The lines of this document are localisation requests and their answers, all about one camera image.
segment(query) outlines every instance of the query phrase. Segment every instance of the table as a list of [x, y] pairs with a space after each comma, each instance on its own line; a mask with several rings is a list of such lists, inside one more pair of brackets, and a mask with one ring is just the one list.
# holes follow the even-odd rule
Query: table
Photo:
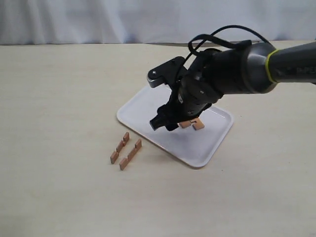
[[148, 70], [187, 53], [149, 44], [1, 46], [0, 236], [316, 236], [312, 84], [224, 96], [217, 106], [235, 123], [203, 169], [145, 140], [125, 171], [110, 164], [129, 131], [117, 110], [147, 85]]

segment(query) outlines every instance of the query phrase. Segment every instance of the white curtain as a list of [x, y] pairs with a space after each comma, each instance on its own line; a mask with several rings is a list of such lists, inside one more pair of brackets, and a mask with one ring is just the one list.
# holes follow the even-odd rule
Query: white curtain
[[316, 0], [0, 0], [0, 44], [187, 43], [230, 24], [269, 40], [314, 40], [315, 22]]

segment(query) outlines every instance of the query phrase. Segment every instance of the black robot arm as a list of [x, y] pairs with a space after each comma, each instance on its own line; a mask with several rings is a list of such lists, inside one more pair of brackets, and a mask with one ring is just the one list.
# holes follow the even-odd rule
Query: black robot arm
[[[250, 40], [230, 43], [215, 37], [228, 28], [240, 28], [257, 35], [263, 42]], [[228, 50], [208, 48], [197, 51], [196, 40], [211, 41]], [[210, 35], [192, 39], [188, 48], [196, 56], [188, 69], [188, 57], [175, 57], [152, 69], [148, 83], [152, 88], [167, 84], [171, 88], [168, 102], [157, 109], [150, 121], [153, 130], [165, 126], [168, 131], [178, 123], [198, 118], [225, 94], [263, 94], [280, 82], [316, 83], [316, 42], [277, 50], [258, 33], [242, 26], [226, 26]]]

